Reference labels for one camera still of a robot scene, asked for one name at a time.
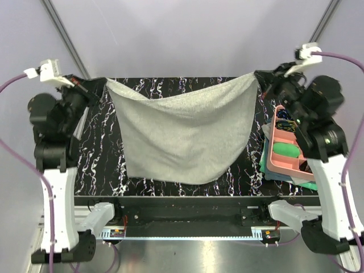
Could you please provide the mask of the grey cloth napkin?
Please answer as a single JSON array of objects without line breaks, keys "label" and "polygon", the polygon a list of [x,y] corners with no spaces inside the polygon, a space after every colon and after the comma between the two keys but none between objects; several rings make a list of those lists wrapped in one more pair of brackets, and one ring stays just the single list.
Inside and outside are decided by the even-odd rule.
[{"label": "grey cloth napkin", "polygon": [[258,92],[252,73],[159,99],[111,79],[106,88],[128,177],[206,184],[219,178],[248,143]]}]

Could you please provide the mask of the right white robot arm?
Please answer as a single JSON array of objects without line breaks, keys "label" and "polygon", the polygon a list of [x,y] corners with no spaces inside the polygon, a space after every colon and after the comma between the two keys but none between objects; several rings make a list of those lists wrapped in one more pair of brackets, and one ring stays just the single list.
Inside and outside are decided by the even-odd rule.
[{"label": "right white robot arm", "polygon": [[263,98],[277,98],[296,122],[296,141],[307,160],[318,188],[321,215],[306,212],[287,201],[273,197],[258,211],[259,221],[272,225],[279,221],[296,230],[310,251],[337,255],[350,246],[363,246],[363,225],[355,213],[349,187],[349,149],[343,129],[333,115],[344,97],[338,80],[315,77],[308,87],[299,84],[301,72],[288,74],[293,63],[274,70],[257,70]]}]

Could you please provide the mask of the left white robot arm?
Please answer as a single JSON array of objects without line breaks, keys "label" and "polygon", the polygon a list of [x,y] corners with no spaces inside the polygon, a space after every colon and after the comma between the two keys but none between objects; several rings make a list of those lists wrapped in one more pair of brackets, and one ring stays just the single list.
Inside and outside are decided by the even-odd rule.
[{"label": "left white robot arm", "polygon": [[56,80],[58,100],[40,93],[28,103],[35,141],[35,168],[45,183],[44,232],[33,264],[89,262],[96,238],[107,223],[117,225],[123,211],[109,202],[95,204],[82,223],[76,224],[74,185],[80,141],[75,136],[84,111],[101,101],[102,90],[89,80],[67,75]]}]

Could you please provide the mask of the blue patterned napkin roll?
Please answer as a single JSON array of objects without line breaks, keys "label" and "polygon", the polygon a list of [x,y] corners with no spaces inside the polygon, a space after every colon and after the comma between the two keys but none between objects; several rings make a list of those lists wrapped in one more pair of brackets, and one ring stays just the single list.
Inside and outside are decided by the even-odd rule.
[{"label": "blue patterned napkin roll", "polygon": [[285,109],[279,109],[277,111],[277,117],[280,119],[285,119],[285,120],[291,120],[291,116],[288,114],[288,112]]}]

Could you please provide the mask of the yellow patterned napkin roll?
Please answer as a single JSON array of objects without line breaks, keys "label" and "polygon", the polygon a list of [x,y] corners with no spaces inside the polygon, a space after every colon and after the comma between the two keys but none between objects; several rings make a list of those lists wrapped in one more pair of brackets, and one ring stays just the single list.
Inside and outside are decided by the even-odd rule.
[{"label": "yellow patterned napkin roll", "polygon": [[296,123],[294,121],[278,120],[276,121],[275,126],[278,130],[283,130],[290,133],[296,132]]}]

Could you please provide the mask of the green napkin roll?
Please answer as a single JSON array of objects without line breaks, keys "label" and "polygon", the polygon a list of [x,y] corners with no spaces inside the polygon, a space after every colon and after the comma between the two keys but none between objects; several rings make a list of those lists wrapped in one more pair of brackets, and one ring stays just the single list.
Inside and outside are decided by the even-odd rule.
[{"label": "green napkin roll", "polygon": [[272,150],[278,155],[290,158],[298,158],[300,155],[298,146],[290,143],[276,142],[273,144]]}]

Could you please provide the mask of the dark brown napkin roll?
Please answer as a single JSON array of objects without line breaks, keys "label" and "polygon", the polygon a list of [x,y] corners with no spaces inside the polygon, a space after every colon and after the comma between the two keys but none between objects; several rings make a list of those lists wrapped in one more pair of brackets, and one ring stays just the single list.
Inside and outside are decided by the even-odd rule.
[{"label": "dark brown napkin roll", "polygon": [[308,163],[307,163],[307,162],[303,162],[303,163],[300,165],[299,169],[300,169],[301,171],[303,171],[303,172],[312,173],[312,170],[311,170],[311,168],[310,168],[310,166],[308,165]]}]

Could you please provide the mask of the black marble pattern mat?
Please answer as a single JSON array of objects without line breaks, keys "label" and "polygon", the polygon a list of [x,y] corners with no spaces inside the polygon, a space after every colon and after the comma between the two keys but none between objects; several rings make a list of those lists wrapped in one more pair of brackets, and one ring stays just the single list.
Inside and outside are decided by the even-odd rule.
[{"label": "black marble pattern mat", "polygon": [[75,181],[78,196],[311,196],[316,191],[285,181],[266,180],[260,171],[262,126],[278,103],[258,99],[255,121],[246,149],[217,180],[185,185],[127,177],[123,143],[115,109],[108,92],[102,103],[89,109],[80,138],[80,158]]}]

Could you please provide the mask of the pink divided tray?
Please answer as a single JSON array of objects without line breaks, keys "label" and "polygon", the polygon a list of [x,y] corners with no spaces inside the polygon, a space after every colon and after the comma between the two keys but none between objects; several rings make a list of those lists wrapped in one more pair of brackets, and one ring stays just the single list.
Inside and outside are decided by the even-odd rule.
[{"label": "pink divided tray", "polygon": [[278,116],[279,110],[284,110],[284,107],[282,105],[277,106],[271,119],[268,156],[266,159],[268,170],[297,179],[315,181],[311,170],[305,171],[301,168],[307,160],[298,146],[294,132],[282,130],[277,125],[277,122],[283,121],[285,124],[289,122],[289,120]]}]

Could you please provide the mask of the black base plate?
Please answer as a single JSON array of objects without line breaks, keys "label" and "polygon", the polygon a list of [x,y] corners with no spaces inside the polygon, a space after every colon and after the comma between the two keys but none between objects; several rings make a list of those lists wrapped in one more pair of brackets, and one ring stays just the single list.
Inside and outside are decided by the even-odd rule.
[{"label": "black base plate", "polygon": [[110,202],[127,217],[127,239],[235,239],[251,236],[251,228],[276,229],[263,216],[272,197],[111,197],[77,196],[75,204],[90,208]]}]

